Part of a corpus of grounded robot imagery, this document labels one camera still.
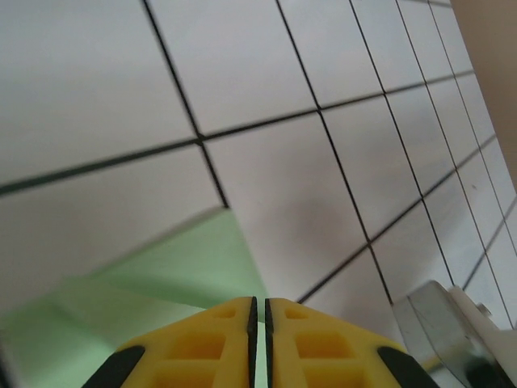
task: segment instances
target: light green object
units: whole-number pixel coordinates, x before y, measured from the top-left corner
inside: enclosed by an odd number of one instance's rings
[[[222,210],[9,314],[2,340],[27,386],[80,387],[133,336],[241,296],[263,301],[267,292],[234,215]],[[267,385],[263,330],[257,387]]]

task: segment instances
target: black grout line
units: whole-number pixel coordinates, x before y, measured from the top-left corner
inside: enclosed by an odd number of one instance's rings
[[[363,32],[363,29],[361,27],[361,24],[359,22],[359,18],[355,12],[355,8],[354,8],[354,5],[352,3],[352,1],[350,0],[350,5],[351,5],[351,9],[352,9],[352,12],[354,13],[354,17],[355,17],[355,21],[357,22],[357,25],[359,27],[359,31],[361,33],[361,36],[364,40],[364,44],[366,46],[366,49],[368,51],[368,55],[370,56],[370,60],[372,62],[372,65],[374,67],[374,70],[376,72],[376,76],[377,76],[377,79],[379,81],[379,84],[381,86],[381,88],[383,89],[383,92],[379,95],[376,95],[376,97],[380,97],[380,96],[384,96],[386,98],[386,103],[389,105],[388,103],[388,99],[387,99],[387,92],[384,90],[383,86],[382,86],[382,82],[380,80],[380,75],[378,74],[378,71],[376,69],[376,66],[375,66],[375,62],[373,60],[373,57],[372,57],[372,54],[371,54],[371,51],[368,47],[368,44],[367,44],[367,41],[366,41],[366,37],[364,36],[364,32]],[[464,75],[467,75],[467,74],[472,74],[473,73],[473,70],[470,70],[470,71],[467,71],[467,72],[462,72],[461,74],[453,74],[452,76],[449,76],[449,77],[445,77],[447,80],[449,79],[452,79],[454,77],[462,77]],[[406,90],[409,90],[409,89],[412,89],[412,88],[415,88],[415,87],[420,87],[420,86],[427,86],[429,83],[437,83],[437,82],[441,82],[444,80],[444,78],[437,78],[435,81],[433,82],[428,82],[426,81],[425,77],[423,76],[422,74],[422,79],[424,80],[424,82],[421,82],[419,84],[416,84],[416,85],[413,85],[413,86],[405,86],[403,88],[400,88],[396,91],[390,91],[389,93],[396,93],[396,92],[399,92],[399,91],[406,91]],[[395,121],[395,118],[393,116],[393,112],[391,111],[391,107],[389,107],[389,110],[390,110],[390,113],[392,114],[392,118],[393,118],[393,122],[395,123],[395,125],[397,126],[397,123]],[[489,139],[483,146],[486,146],[488,145],[491,141],[493,140],[493,138]],[[471,158],[473,158],[477,152],[481,152],[481,148],[478,148],[477,150],[474,150],[464,161],[462,161],[461,165],[465,164],[468,160],[470,160]],[[384,275],[382,274],[382,271],[380,270],[380,265],[378,263],[378,260],[375,256],[375,252],[372,248],[372,244],[378,239],[380,238],[384,233],[386,233],[386,231],[388,231],[393,225],[395,225],[399,220],[401,220],[408,212],[410,212],[412,209],[414,209],[417,205],[419,205],[421,202],[423,203],[423,205],[426,207],[426,211],[427,211],[427,217],[429,218],[429,221],[431,223],[431,227],[433,228],[433,232],[435,233],[435,228],[432,224],[432,220],[429,216],[429,213],[428,213],[428,210],[427,210],[427,206],[425,205],[425,201],[423,200],[426,196],[428,196],[429,194],[431,194],[441,183],[443,183],[445,180],[447,180],[451,175],[453,175],[454,173],[457,173],[457,169],[456,169],[456,166],[455,166],[455,169],[453,171],[451,171],[450,173],[446,174],[446,176],[443,178],[443,179],[440,179],[439,182],[434,185],[432,188],[428,189],[426,191],[425,194],[422,194],[420,192],[420,198],[415,201],[408,209],[406,209],[404,212],[402,212],[398,217],[396,217],[393,221],[391,221],[385,228],[383,228],[379,233],[377,233],[373,238],[369,238],[368,237],[368,234],[366,233],[366,230],[364,230],[364,234],[365,234],[365,237],[367,239],[367,243],[366,245],[364,245],[363,247],[360,248],[359,251],[363,251],[364,249],[366,249],[367,247],[370,249],[371,253],[372,253],[372,256],[373,256],[373,259],[374,259],[374,262],[375,262],[375,265],[376,265],[376,268],[377,268],[377,271],[379,273],[379,276],[380,276],[380,279],[381,279],[381,282],[382,282],[382,285],[383,287],[385,288],[385,292],[386,292],[386,296],[388,297],[388,300],[390,302],[390,304],[393,304],[393,300],[391,298],[391,295],[389,293],[389,290],[388,290],[388,287],[387,287],[387,284],[385,282],[385,279],[384,279]],[[415,183],[417,184],[418,186],[418,181],[416,180],[416,176],[414,175],[414,179],[415,179]],[[435,234],[435,238],[436,238],[436,241],[439,245],[439,241],[438,241],[438,236]],[[442,254],[442,257],[443,257],[443,261],[445,263],[445,266],[448,270],[448,273],[449,273],[449,276],[451,276],[451,273],[449,272],[449,268],[448,268],[448,264],[447,264],[447,261],[445,259],[445,256],[441,250],[441,247],[439,247],[440,249],[440,252]],[[328,281],[330,281],[332,278],[334,278],[338,273],[340,273],[348,264],[351,264],[354,259],[357,257],[358,255],[354,254],[352,255],[352,257],[346,259],[343,264],[341,264],[337,269],[333,270],[329,275],[327,275],[324,279],[320,280],[318,283],[316,283],[307,293],[305,293],[299,300],[298,302],[302,303],[302,302],[305,302],[310,296],[312,296],[313,294],[315,294],[321,287],[323,287]]]
[[[14,194],[16,192],[25,191],[31,188],[39,187],[44,184],[74,178],[78,175],[89,174],[94,171],[104,170],[110,167],[116,167],[121,164],[137,161],[139,159],[164,154],[167,152],[171,152],[172,150],[177,150],[180,148],[185,148],[193,145],[199,145],[199,143],[200,141],[198,139],[177,141],[175,143],[160,145],[159,147],[149,148],[147,150],[140,150],[131,154],[115,156],[114,158],[108,158],[100,160],[98,162],[91,162],[84,165],[67,168],[65,170],[54,171],[45,175],[39,175],[32,178],[22,179],[1,186],[0,197]]]
[[[492,140],[495,139],[495,135],[493,135],[490,139],[486,140],[480,149],[475,150],[472,154],[470,154],[466,159],[461,161],[459,165],[463,166],[468,160],[472,159],[477,153],[481,152],[481,150],[489,145]],[[446,178],[440,179],[435,185],[433,185],[432,188],[427,190],[423,194],[423,199],[425,200],[427,196],[429,196],[434,190],[436,190],[438,187],[441,186],[442,183],[444,183],[448,178],[453,176],[456,173],[456,170],[452,170],[449,173],[447,173],[445,176]],[[422,202],[422,198],[416,200],[413,204],[411,204],[409,207],[407,207],[402,213],[400,213],[398,216],[395,217],[394,220],[392,220],[390,223],[388,223],[382,230],[380,230],[377,234],[375,234],[372,238],[367,240],[367,242],[361,246],[357,251],[355,251],[352,255],[348,256],[339,266],[337,266],[336,269],[334,269],[331,273],[323,277],[320,281],[318,281],[315,285],[313,285],[309,291],[307,291],[302,297],[298,299],[299,303],[305,302],[309,297],[313,296],[319,289],[321,289],[326,283],[328,283],[330,280],[332,280],[335,276],[337,276],[344,268],[346,268],[349,264],[352,264],[355,259],[359,256],[360,253],[362,253],[364,250],[366,250],[368,247],[373,247],[373,244],[381,238],[384,234],[386,234],[395,224],[397,224],[402,218],[404,218],[411,210],[416,208],[420,203]],[[514,203],[512,206],[508,209],[508,213],[513,209],[515,206],[515,203],[517,203],[517,197],[514,200]],[[389,299],[390,304],[393,304],[393,301],[391,298]]]
[[[508,208],[508,210],[506,211],[505,216],[503,217],[503,219],[510,215],[510,213],[514,209],[515,205],[517,205],[517,197],[512,201],[512,203],[511,203],[510,207]],[[495,230],[494,235],[492,236],[490,241],[486,244],[486,250],[487,251],[492,247],[492,245],[494,245],[494,241],[498,237],[499,233],[501,232],[501,229],[502,229],[503,225],[504,225],[504,222],[503,222],[503,220],[501,220],[501,222],[499,222],[499,225],[498,225],[498,227]],[[483,258],[485,257],[486,253],[487,252],[483,252],[481,257],[477,260],[476,264],[474,264],[474,267],[473,267],[472,271],[470,272],[469,276],[467,276],[467,280],[463,284],[463,287],[461,287],[463,290],[465,290],[469,286],[470,281],[472,280],[474,275],[476,275],[476,272],[479,269],[479,266],[481,265],[481,262],[483,261]]]
[[[275,1],[276,1],[276,5],[278,7],[278,11],[280,13],[280,16],[281,16],[282,20],[284,21],[285,29],[286,29],[286,31],[287,31],[287,33],[289,35],[289,39],[291,40],[292,48],[294,49],[294,52],[296,54],[296,58],[298,59],[298,62],[300,64],[301,70],[302,70],[303,75],[305,77],[305,81],[307,82],[307,86],[309,87],[310,93],[313,96],[314,103],[316,104],[316,107],[317,107],[317,114],[320,116],[320,119],[322,121],[322,125],[323,125],[323,128],[325,130],[327,139],[329,140],[329,143],[330,143],[330,148],[332,149],[335,161],[338,164],[339,171],[340,171],[341,176],[343,178],[343,182],[345,183],[345,186],[346,186],[346,188],[348,190],[348,195],[349,195],[349,197],[351,199],[352,205],[354,206],[354,210],[355,210],[357,219],[359,221],[359,224],[361,226],[361,230],[363,231],[364,237],[366,238],[366,241],[368,243],[368,249],[370,250],[370,252],[372,254],[372,257],[373,257],[373,260],[375,261],[375,265],[376,265],[377,270],[379,272],[380,281],[382,282],[382,285],[383,285],[383,287],[385,289],[385,292],[386,292],[386,297],[388,298],[389,302],[392,303],[393,301],[392,301],[391,295],[389,294],[388,286],[387,286],[386,281],[384,279],[384,275],[380,271],[380,267],[379,267],[379,264],[377,262],[376,254],[375,254],[375,252],[372,249],[372,245],[371,245],[369,237],[368,237],[368,232],[366,231],[366,226],[364,225],[364,220],[361,217],[361,213],[359,211],[359,206],[357,205],[357,201],[355,200],[354,194],[352,193],[351,185],[348,182],[348,178],[347,178],[347,176],[345,174],[345,171],[344,171],[344,168],[343,168],[343,164],[341,163],[341,159],[340,159],[340,157],[338,155],[338,151],[337,151],[336,146],[334,144],[334,140],[333,140],[332,136],[330,135],[330,130],[329,130],[327,124],[326,124],[325,117],[323,116],[322,107],[319,104],[319,102],[317,101],[316,93],[314,92],[313,85],[310,82],[309,75],[307,74],[307,70],[305,68],[305,65],[304,65],[302,59],[301,59],[300,52],[298,50],[298,47],[296,46],[296,41],[294,40],[294,36],[291,33],[291,29],[289,27],[287,18],[285,17],[284,10],[282,9],[282,5],[280,4],[280,0],[275,0]]]
[[[440,41],[442,43],[442,46],[443,46],[443,50],[445,51],[445,57],[447,58],[447,61],[448,61],[448,64],[449,64],[449,67],[451,68],[451,71],[454,72],[454,69],[452,67],[452,62],[451,62],[451,58],[449,57],[449,54],[448,54],[448,51],[447,51],[447,48],[445,47],[445,42],[443,42],[443,37],[442,37],[442,33],[441,31],[439,30],[439,26],[438,26],[438,23],[436,21],[436,17],[435,17],[435,12],[433,11],[433,6],[431,4],[429,4],[429,9],[431,10],[431,15],[432,15],[432,18],[433,18],[433,21],[435,22],[435,26],[436,26],[436,29],[438,30],[438,35],[439,35],[439,38],[440,38]],[[464,100],[464,97],[463,97],[463,93],[461,92],[461,88],[460,88],[460,84],[458,83],[458,80],[457,78],[454,78],[454,81],[456,83],[456,88],[458,90],[458,92],[460,93],[460,97],[461,97],[461,102],[463,104],[463,107],[464,107],[464,110],[465,112],[467,113],[467,118],[469,119],[469,124],[470,124],[470,128],[472,129],[472,133],[474,135],[474,139],[476,140],[476,143],[477,143],[477,146],[479,147],[479,140],[477,139],[477,134],[476,134],[476,130],[474,129],[474,126],[473,126],[473,122],[472,122],[472,119],[470,117],[470,114],[469,114],[469,110],[467,109],[467,105],[465,103],[465,100]],[[480,151],[480,155],[481,155],[481,160],[483,161],[483,165],[485,166],[485,170],[486,170],[486,174],[488,175],[488,178],[489,178],[489,181],[490,181],[490,186],[492,186],[492,190],[494,191],[494,195],[495,195],[495,199],[498,203],[498,207],[499,207],[499,211],[501,212],[502,214],[502,224],[506,226],[506,230],[508,230],[508,225],[506,224],[506,217],[505,217],[505,213],[502,211],[502,207],[501,207],[501,204],[499,203],[499,199],[498,199],[498,196],[497,196],[497,193],[495,191],[495,186],[494,186],[494,183],[492,182],[492,178],[490,177],[490,172],[488,170],[488,167],[486,165],[486,161],[485,161],[485,157],[483,156],[483,153]],[[481,244],[483,245],[483,248],[484,248],[484,251],[485,251],[485,254],[486,254],[486,260],[488,262],[488,265],[490,267],[490,271],[492,272],[492,276],[494,278],[494,281],[495,281],[495,285],[498,289],[498,292],[499,292],[499,297],[501,298],[502,300],[502,305],[504,306],[504,310],[506,311],[506,316],[508,317],[508,320],[510,321],[510,325],[511,327],[513,328],[514,327],[514,324],[513,322],[511,321],[511,317],[510,317],[510,313],[508,312],[508,308],[506,307],[506,302],[504,300],[504,297],[502,296],[502,293],[501,293],[501,288],[499,287],[499,283],[498,283],[498,279],[497,277],[495,276],[495,273],[494,273],[494,269],[492,268],[492,263],[490,262],[490,257],[488,256],[488,248],[485,247],[482,239],[481,239]],[[511,245],[513,246],[514,248],[514,253],[517,255],[517,250],[515,249],[515,244],[513,243],[513,240],[511,240]]]
[[[445,4],[443,2],[437,2],[433,0],[402,0],[403,2],[420,2],[422,4],[432,4],[433,6],[443,6],[445,8],[452,8],[451,4]]]
[[[142,5],[144,6],[145,13],[148,16],[149,22],[151,24],[151,28],[153,29],[153,32],[154,32],[154,35],[158,42],[158,45],[160,46],[160,49],[162,51],[163,58],[165,59],[167,68],[170,72],[170,76],[172,77],[172,80],[174,81],[176,88],[178,90],[179,96],[180,96],[181,100],[183,101],[183,107],[185,108],[185,112],[188,115],[192,128],[194,129],[195,135],[200,140],[199,145],[201,148],[201,153],[203,154],[204,162],[207,165],[208,170],[210,171],[212,181],[213,181],[214,185],[216,186],[217,192],[221,199],[221,203],[223,204],[223,206],[225,208],[228,208],[229,207],[228,199],[226,198],[225,191],[223,190],[221,181],[216,172],[216,168],[213,165],[212,159],[210,158],[208,150],[207,150],[206,146],[204,145],[204,143],[202,142],[202,140],[204,138],[203,134],[200,132],[199,125],[197,124],[197,120],[195,119],[194,112],[192,111],[191,104],[187,97],[187,93],[185,92],[183,84],[181,83],[181,80],[179,79],[178,72],[176,71],[176,67],[172,60],[172,56],[170,55],[169,50],[166,47],[166,43],[165,43],[165,40],[163,39],[163,35],[162,35],[162,32],[160,31],[160,27],[158,26],[158,21],[156,19],[156,16],[154,15],[153,9],[152,9],[151,5],[149,4],[148,0],[141,0],[141,2],[142,2]]]
[[[306,116],[310,116],[310,115],[313,115],[316,113],[317,113],[317,109],[313,108],[313,109],[307,109],[307,110],[292,113],[292,114],[277,116],[277,117],[267,119],[267,120],[255,121],[254,123],[245,124],[243,126],[238,126],[238,127],[234,127],[234,128],[230,128],[230,129],[223,129],[221,131],[209,133],[207,135],[204,135],[204,141],[210,141],[210,140],[218,139],[220,137],[227,137],[227,136],[231,136],[231,135],[234,135],[237,133],[249,132],[250,130],[261,129],[262,127],[266,127],[271,124],[277,124],[277,123],[281,123],[284,121],[297,119],[300,117],[306,117]]]
[[[349,264],[352,264],[354,260],[359,257],[362,253],[364,253],[368,248],[370,247],[370,244],[365,243],[363,246],[361,246],[357,251],[352,253],[348,258],[343,261],[337,268],[335,268],[331,273],[326,275],[323,279],[318,281],[313,287],[310,288],[309,291],[304,293],[301,297],[298,298],[296,302],[298,303],[305,303],[307,299],[312,297],[321,287],[326,285],[330,280],[332,280],[336,275],[338,275],[344,268],[348,267]]]
[[[414,57],[415,57],[415,59],[416,59],[416,61],[417,61],[418,68],[420,69],[420,73],[422,74],[422,76],[423,76],[423,77],[424,77],[424,79],[425,79],[425,74],[424,74],[424,72],[423,72],[423,68],[422,68],[422,65],[421,65],[421,63],[420,63],[420,60],[419,60],[419,58],[418,58],[418,55],[417,55],[416,49],[414,48],[414,45],[413,45],[413,41],[412,41],[412,39],[411,39],[410,32],[409,32],[409,30],[408,30],[408,28],[407,28],[406,20],[404,19],[404,15],[402,14],[402,10],[401,10],[401,8],[400,8],[399,0],[396,0],[396,4],[397,4],[398,12],[399,12],[399,14],[400,14],[400,16],[401,16],[401,19],[402,19],[402,23],[404,24],[404,28],[405,28],[405,30],[406,30],[406,35],[407,35],[408,39],[410,40],[411,49],[412,49],[413,54],[414,54]],[[442,39],[442,36],[441,36],[441,34],[440,34],[440,31],[439,31],[439,28],[438,28],[438,24],[437,24],[437,23],[436,23],[436,21],[435,21],[434,15],[433,15],[433,20],[434,20],[434,23],[435,23],[436,31],[438,32],[438,35],[439,35],[440,41],[441,41],[442,46],[443,46],[443,51],[445,52],[445,55],[446,55],[446,57],[447,57],[447,50],[445,49],[445,45],[443,44],[443,39]],[[454,69],[452,68],[450,61],[449,61],[448,63],[449,63],[449,67],[451,68],[451,71],[454,73]],[[474,72],[473,72],[473,70],[470,70],[468,73],[469,73],[469,74],[473,74]],[[456,76],[454,77],[454,80],[455,80],[456,84],[457,84],[457,76],[458,76],[458,74],[456,74]],[[429,85],[426,85],[426,89],[427,89],[427,94],[428,94],[428,96],[429,96],[429,99],[430,99],[430,101],[431,101],[431,105],[432,105],[432,107],[433,107],[433,109],[434,109],[434,111],[435,111],[436,119],[438,120],[438,123],[439,123],[439,126],[440,126],[440,130],[441,130],[441,132],[442,132],[442,134],[443,134],[443,138],[445,139],[445,143],[446,143],[446,145],[447,145],[448,152],[449,152],[449,155],[450,155],[450,157],[451,157],[452,164],[453,164],[453,166],[454,166],[454,171],[455,171],[455,173],[456,173],[456,175],[457,175],[457,177],[458,177],[458,180],[460,181],[461,191],[462,191],[462,192],[463,192],[463,194],[464,194],[464,198],[465,198],[466,203],[467,203],[467,206],[468,206],[468,208],[469,208],[470,215],[471,215],[471,217],[472,217],[472,219],[473,219],[474,227],[476,228],[476,232],[477,232],[477,236],[478,236],[478,238],[479,238],[479,240],[480,240],[480,242],[481,242],[481,247],[483,248],[484,253],[486,253],[486,248],[485,248],[485,245],[484,245],[484,243],[483,243],[483,238],[481,237],[481,231],[479,230],[479,227],[478,227],[478,225],[477,225],[476,218],[474,217],[474,212],[473,212],[473,210],[472,210],[472,206],[471,206],[471,205],[470,205],[470,203],[469,203],[469,198],[467,197],[467,192],[465,191],[465,188],[464,188],[463,179],[461,178],[460,173],[459,173],[459,169],[460,169],[464,164],[466,164],[466,163],[467,163],[471,158],[473,158],[475,155],[477,155],[477,152],[478,152],[478,151],[479,151],[479,153],[481,154],[481,145],[480,145],[480,144],[479,144],[479,142],[478,142],[478,143],[477,143],[477,149],[476,149],[476,150],[474,150],[474,151],[473,151],[473,152],[472,152],[472,153],[471,153],[471,154],[470,154],[470,155],[469,155],[469,156],[468,156],[464,161],[462,161],[461,163],[459,163],[459,164],[458,164],[458,163],[456,163],[456,161],[455,161],[455,159],[454,159],[454,155],[452,154],[451,146],[449,145],[449,141],[448,141],[448,138],[447,138],[447,134],[445,133],[445,130],[443,129],[442,120],[440,119],[439,114],[438,114],[438,110],[436,109],[435,101],[434,101],[434,99],[433,99],[433,97],[432,97],[431,89],[429,88]],[[483,146],[483,148],[484,148],[485,146],[487,146],[488,144],[490,144],[490,143],[492,142],[492,140],[493,140],[493,139],[495,139],[495,135],[493,135],[492,137],[490,137],[490,138],[485,142],[485,144],[483,144],[483,145],[482,145],[482,146]],[[451,273],[449,273],[449,276],[451,277],[451,282],[452,282],[453,284],[455,284],[455,281],[454,281],[454,279],[453,279],[453,277],[452,277],[452,274],[451,274]]]
[[[350,3],[350,6],[351,6],[351,9],[354,13],[354,16],[355,16],[355,20],[357,22],[357,25],[359,27],[359,30],[360,30],[360,33],[361,33],[361,36],[363,37],[363,41],[364,41],[364,45],[366,46],[366,49],[368,51],[368,55],[370,56],[370,61],[372,62],[372,66],[373,66],[373,69],[375,71],[375,74],[377,76],[377,80],[379,81],[379,84],[380,84],[380,87],[384,93],[384,97],[385,97],[385,102],[386,102],[386,106],[388,107],[388,110],[389,110],[389,114],[391,115],[391,118],[392,118],[392,122],[393,122],[393,125],[395,126],[395,129],[397,130],[397,135],[398,135],[398,138],[399,138],[399,141],[402,145],[402,149],[404,150],[404,155],[406,156],[406,160],[407,160],[407,163],[410,167],[410,170],[411,170],[411,175],[413,176],[413,180],[414,180],[414,183],[416,185],[416,188],[418,190],[418,194],[420,195],[420,200],[422,201],[422,205],[423,205],[423,208],[426,212],[426,215],[427,215],[427,219],[429,220],[429,223],[431,225],[431,230],[433,232],[433,235],[435,236],[435,241],[436,241],[436,244],[438,246],[438,249],[439,249],[439,252],[440,254],[442,255],[442,261],[443,263],[445,264],[445,269],[447,270],[447,274],[451,280],[451,283],[454,284],[454,280],[452,279],[452,275],[451,275],[451,270],[448,266],[448,263],[447,263],[447,260],[445,259],[445,254],[443,253],[443,248],[442,248],[442,244],[438,238],[438,234],[436,233],[436,228],[435,228],[435,225],[431,219],[431,214],[429,212],[429,209],[427,207],[427,204],[426,204],[426,201],[423,200],[423,194],[422,194],[422,188],[420,187],[420,183],[418,182],[418,178],[417,178],[417,175],[414,171],[414,167],[413,167],[413,163],[411,162],[411,158],[410,158],[410,155],[407,151],[407,148],[406,148],[406,144],[404,142],[404,139],[402,137],[402,134],[401,134],[401,131],[398,127],[398,123],[397,123],[397,119],[395,118],[395,115],[393,114],[393,109],[391,107],[391,104],[389,103],[389,99],[388,99],[388,96],[386,95],[386,89],[384,87],[384,84],[382,82],[382,79],[380,77],[380,74],[379,74],[379,70],[377,69],[377,66],[376,66],[376,63],[375,61],[373,60],[373,55],[372,55],[372,51],[370,50],[369,46],[368,46],[368,42],[367,42],[367,39],[366,39],[366,36],[364,35],[364,32],[363,32],[363,28],[361,27],[361,24],[360,24],[360,21],[359,21],[359,17],[357,16],[357,13],[355,11],[355,7],[354,7],[354,3],[352,0],[349,1]],[[400,17],[401,17],[401,21],[404,23],[404,19],[402,17],[402,14],[400,14]],[[422,80],[423,80],[423,83],[426,85],[426,87],[428,88],[427,86],[427,81],[426,81],[426,78],[422,72],[422,69],[420,68],[420,71],[422,73]],[[381,274],[382,276],[382,271],[380,270],[380,266],[378,265],[378,263],[376,262],[376,265],[378,266],[378,270],[379,270],[379,273]]]
[[[463,77],[465,75],[470,75],[470,74],[473,74],[473,71],[458,73],[458,74],[456,74],[456,76]],[[453,79],[454,76],[455,76],[454,74],[448,75],[446,77],[427,81],[427,83],[431,84],[431,83],[449,81],[449,80]],[[403,87],[400,87],[397,89],[393,89],[391,91],[387,91],[386,94],[391,95],[392,93],[407,91],[410,89],[423,87],[425,85],[426,85],[425,82],[420,82],[418,84],[403,86]],[[374,95],[367,95],[364,97],[347,99],[347,100],[344,100],[344,101],[341,101],[338,103],[330,103],[327,105],[323,105],[320,110],[326,111],[326,110],[331,110],[331,109],[335,109],[335,108],[340,108],[340,107],[347,106],[348,104],[359,103],[362,101],[379,98],[379,97],[382,97],[383,95],[384,95],[384,93],[377,93]],[[266,120],[256,121],[254,123],[244,124],[244,125],[237,126],[234,128],[221,130],[221,131],[218,131],[215,133],[210,133],[207,135],[204,135],[201,133],[197,138],[192,138],[192,139],[187,139],[187,140],[182,140],[182,141],[177,141],[177,142],[171,142],[171,143],[167,143],[165,145],[160,145],[158,147],[149,148],[147,150],[138,150],[136,152],[131,152],[129,154],[123,154],[120,156],[116,156],[114,158],[108,158],[108,159],[101,160],[98,162],[89,162],[89,163],[86,163],[84,165],[77,166],[77,167],[68,167],[68,168],[65,168],[62,170],[49,172],[47,174],[18,179],[14,182],[9,182],[9,183],[0,185],[0,197],[7,196],[10,194],[15,194],[16,192],[22,192],[24,190],[42,186],[42,185],[45,185],[48,183],[55,183],[55,182],[63,180],[63,179],[73,178],[77,175],[82,175],[82,174],[86,174],[89,172],[102,170],[102,169],[108,168],[108,167],[114,167],[114,166],[117,166],[117,165],[125,163],[125,162],[133,162],[140,158],[147,158],[147,157],[153,156],[155,154],[162,154],[165,152],[176,150],[178,148],[191,146],[192,144],[197,144],[199,146],[199,145],[201,145],[201,143],[204,143],[205,141],[214,140],[214,139],[217,139],[220,137],[228,137],[228,136],[231,136],[234,134],[244,133],[244,132],[251,131],[251,130],[261,129],[262,127],[267,126],[269,124],[276,124],[276,123],[280,123],[283,121],[296,119],[299,117],[309,116],[309,115],[315,114],[317,112],[318,112],[317,108],[307,109],[304,111],[299,111],[299,112],[294,112],[294,113],[290,113],[287,115],[277,116],[277,117],[273,117],[273,118],[266,119]]]

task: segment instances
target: yellow plastic part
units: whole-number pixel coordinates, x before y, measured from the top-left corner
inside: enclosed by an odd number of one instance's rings
[[[251,300],[233,299],[120,347],[145,347],[122,388],[248,388]]]
[[[272,388],[399,388],[377,349],[401,345],[287,299],[269,299]]]

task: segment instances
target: beige wall edge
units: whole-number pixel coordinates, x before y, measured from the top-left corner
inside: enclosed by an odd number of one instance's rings
[[[517,0],[452,0],[452,6],[517,187]]]

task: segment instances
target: tiled surface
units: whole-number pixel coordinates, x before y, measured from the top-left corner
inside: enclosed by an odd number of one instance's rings
[[[349,2],[281,4],[320,104],[380,92]]]
[[[422,81],[395,0],[352,0],[386,90]]]
[[[486,109],[485,100],[477,83],[476,75],[470,74],[458,78],[458,85],[460,86],[467,112],[469,112],[477,141],[481,144],[494,134],[494,126]]]
[[[0,310],[226,200],[273,296],[396,339],[389,299],[449,286],[447,263],[504,325],[515,190],[475,77],[454,80],[471,65],[451,7],[411,1],[150,0],[176,79],[141,4],[8,6],[0,182],[22,183],[0,185]],[[484,247],[495,277],[473,274]]]
[[[370,251],[362,253],[305,304],[403,343]]]
[[[495,194],[502,211],[505,213],[515,198],[515,188],[506,167],[499,143],[492,141],[483,151],[486,168],[494,184]]]
[[[477,148],[476,138],[454,80],[429,86],[431,98],[456,164]]]
[[[204,132],[313,106],[275,2],[151,3]]]
[[[296,299],[364,244],[317,115],[208,149],[272,295]]]
[[[388,105],[379,97],[323,116],[366,230],[373,236],[418,199]]]
[[[469,53],[461,37],[460,28],[452,8],[445,6],[431,6],[436,25],[445,46],[449,61],[455,73],[472,69]]]
[[[398,5],[426,80],[449,75],[451,66],[429,6],[407,0],[398,0]]]
[[[490,319],[502,330],[511,329],[511,323],[506,315],[501,295],[494,280],[494,275],[486,257],[472,278],[465,292],[476,303],[484,304],[490,313]]]
[[[494,275],[498,280],[502,297],[506,303],[512,323],[517,322],[517,294],[515,293],[515,274],[517,271],[517,255],[513,248],[510,235],[506,227],[494,240],[494,244],[487,252]]]
[[[0,36],[0,183],[192,136],[137,2],[13,2]]]
[[[407,213],[373,243],[388,291],[393,300],[414,291],[428,280],[451,285],[423,205]]]
[[[481,238],[486,245],[494,236],[502,214],[481,155],[475,156],[459,172]]]
[[[452,279],[464,285],[483,254],[469,205],[454,174],[426,199]]]
[[[219,206],[197,147],[2,199],[0,310]]]
[[[422,192],[442,179],[454,164],[425,87],[390,95],[389,104]]]

